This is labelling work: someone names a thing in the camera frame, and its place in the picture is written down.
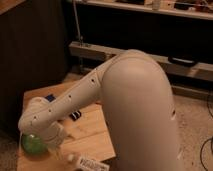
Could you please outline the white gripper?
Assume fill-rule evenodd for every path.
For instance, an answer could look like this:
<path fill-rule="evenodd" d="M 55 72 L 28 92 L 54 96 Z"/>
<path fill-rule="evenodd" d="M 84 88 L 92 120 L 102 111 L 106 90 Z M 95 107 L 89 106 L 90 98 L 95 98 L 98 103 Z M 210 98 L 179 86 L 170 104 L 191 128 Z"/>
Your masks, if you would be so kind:
<path fill-rule="evenodd" d="M 66 137 L 67 132 L 58 122 L 52 123 L 41 133 L 42 140 L 51 148 L 59 147 Z"/>

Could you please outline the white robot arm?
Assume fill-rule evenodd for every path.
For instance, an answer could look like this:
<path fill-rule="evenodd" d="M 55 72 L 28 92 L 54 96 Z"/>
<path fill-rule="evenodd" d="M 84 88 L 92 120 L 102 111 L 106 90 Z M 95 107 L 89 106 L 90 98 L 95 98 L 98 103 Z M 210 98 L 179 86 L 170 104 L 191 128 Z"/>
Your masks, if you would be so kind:
<path fill-rule="evenodd" d="M 18 128 L 57 147 L 66 137 L 58 121 L 96 101 L 102 102 L 116 171 L 185 171 L 171 85 L 140 50 L 107 60 L 53 101 L 33 98 Z"/>

